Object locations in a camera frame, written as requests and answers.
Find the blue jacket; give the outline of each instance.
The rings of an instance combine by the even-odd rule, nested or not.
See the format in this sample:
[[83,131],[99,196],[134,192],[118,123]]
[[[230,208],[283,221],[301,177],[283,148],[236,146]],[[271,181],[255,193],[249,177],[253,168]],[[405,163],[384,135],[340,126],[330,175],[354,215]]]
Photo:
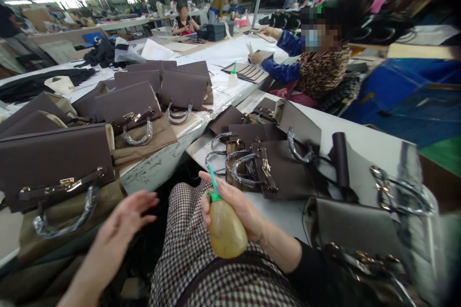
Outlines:
[[[283,30],[282,37],[277,42],[277,46],[286,51],[291,57],[301,55],[303,52],[301,39],[293,36],[286,30]],[[280,65],[274,62],[274,60],[264,59],[261,66],[272,78],[281,84],[290,84],[299,79],[299,63],[294,65]]]

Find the glue bottle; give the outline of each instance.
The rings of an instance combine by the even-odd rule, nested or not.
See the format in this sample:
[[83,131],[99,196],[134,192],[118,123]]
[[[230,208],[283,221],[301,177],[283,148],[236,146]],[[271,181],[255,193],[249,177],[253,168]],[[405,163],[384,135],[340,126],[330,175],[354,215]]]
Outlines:
[[216,190],[208,191],[211,196],[210,205],[210,243],[218,257],[236,258],[245,252],[248,237],[239,216]]
[[237,72],[235,71],[236,67],[237,67],[237,61],[235,61],[234,70],[230,73],[229,79],[227,81],[227,87],[229,88],[237,86],[239,82],[238,77],[237,77]]

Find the hand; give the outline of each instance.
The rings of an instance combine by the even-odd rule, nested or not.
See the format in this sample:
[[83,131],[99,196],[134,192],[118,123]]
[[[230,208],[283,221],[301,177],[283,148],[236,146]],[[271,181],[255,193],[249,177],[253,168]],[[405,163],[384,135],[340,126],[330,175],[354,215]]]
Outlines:
[[[203,180],[212,182],[211,175],[201,171],[198,176]],[[239,189],[229,185],[220,178],[216,179],[218,184],[219,194],[229,203],[239,216],[243,224],[248,239],[260,243],[264,238],[264,229],[266,227],[266,219],[259,213],[258,209],[253,206],[249,200]],[[202,196],[202,215],[203,223],[207,229],[210,228],[210,203],[208,201],[207,192]]]
[[248,54],[248,59],[254,65],[261,65],[264,61],[264,57],[260,53]]
[[124,199],[102,225],[74,277],[73,289],[99,296],[114,278],[134,235],[156,216],[141,216],[158,204],[156,193],[141,190]]

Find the ceiling light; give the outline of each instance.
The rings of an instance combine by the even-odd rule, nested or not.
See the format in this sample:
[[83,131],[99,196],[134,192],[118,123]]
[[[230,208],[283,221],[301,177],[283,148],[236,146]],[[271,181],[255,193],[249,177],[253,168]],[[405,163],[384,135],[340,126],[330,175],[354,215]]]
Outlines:
[[13,1],[5,1],[7,5],[29,5],[32,2],[29,0],[13,0]]

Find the table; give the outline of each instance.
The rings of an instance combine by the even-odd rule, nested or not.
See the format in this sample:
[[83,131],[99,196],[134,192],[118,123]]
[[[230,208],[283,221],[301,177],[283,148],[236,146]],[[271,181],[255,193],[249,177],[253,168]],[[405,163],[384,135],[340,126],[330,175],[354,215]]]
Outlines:
[[[237,108],[243,113],[251,112],[265,97],[276,101],[280,99],[277,96],[255,90]],[[348,143],[358,154],[386,170],[390,176],[398,175],[397,169],[400,163],[400,150],[402,146],[401,139],[306,106],[295,105],[321,128],[321,155],[327,155],[330,151],[332,147],[331,136],[333,133],[338,131],[345,132]],[[207,170],[205,168],[205,157],[211,152],[211,140],[212,136],[205,134],[186,149],[186,152],[205,170]],[[213,169],[222,168],[224,166],[224,158],[225,156],[223,155],[214,155],[210,159]],[[431,202],[437,205],[434,195],[426,187],[425,192],[428,194]],[[266,218],[270,219],[290,235],[308,243],[303,228],[303,208],[305,201],[268,201],[259,193],[244,193]],[[434,299],[440,293],[440,289],[445,288],[446,284],[447,273],[441,222],[438,213],[430,218],[418,217],[417,221],[420,224],[412,224],[412,229],[409,231],[412,236],[417,237],[416,242],[420,241],[420,246],[429,249],[427,256],[432,261],[431,266],[428,268],[430,272],[427,272],[427,270],[419,271],[421,267],[416,269],[416,275],[421,276],[417,278],[417,283],[420,293],[424,291],[425,296],[423,298],[427,298],[431,303],[434,302]],[[416,253],[413,259],[420,264],[421,257],[425,255]],[[427,279],[427,275],[431,273],[433,274],[433,280],[425,280],[423,278],[425,276]]]
[[[263,49],[274,51],[274,59],[277,62],[283,62],[288,56],[281,49],[278,49],[275,44],[268,43],[257,36],[248,37],[245,35],[236,36],[236,38],[232,40],[209,42],[207,46],[199,46],[193,49],[188,56],[182,56],[176,53],[173,55],[171,59],[175,59],[179,65],[201,60],[207,61],[208,69],[214,74],[211,77],[214,104],[212,106],[206,106],[212,109],[212,112],[193,112],[185,124],[173,126],[178,138],[177,143],[163,148],[158,153],[122,171],[121,180],[128,193],[134,193],[139,189],[155,190],[161,186],[171,177],[176,167],[180,164],[186,148],[204,133],[206,125],[211,119],[215,118],[229,104],[237,105],[256,89],[265,87],[266,84],[264,83],[258,85],[240,79],[235,87],[227,87],[228,75],[222,72],[221,68],[230,65],[235,60],[238,62],[246,62],[248,52],[245,44],[247,42],[251,42],[255,50]],[[70,69],[79,63],[80,62],[69,62],[40,71],[3,79],[0,80],[0,85],[36,73]],[[112,78],[115,72],[115,70],[109,68],[101,69],[99,66],[95,66],[95,68],[100,70],[100,72],[80,84],[74,92],[65,95],[65,97],[71,102],[74,102],[90,92],[99,81]],[[271,79],[266,79],[265,82],[270,83]],[[2,242],[0,243],[1,268],[11,258],[14,258],[18,251],[18,234],[21,229],[22,217],[21,214],[17,213],[11,215],[9,209],[4,209],[0,212],[0,220],[0,236],[2,237]]]

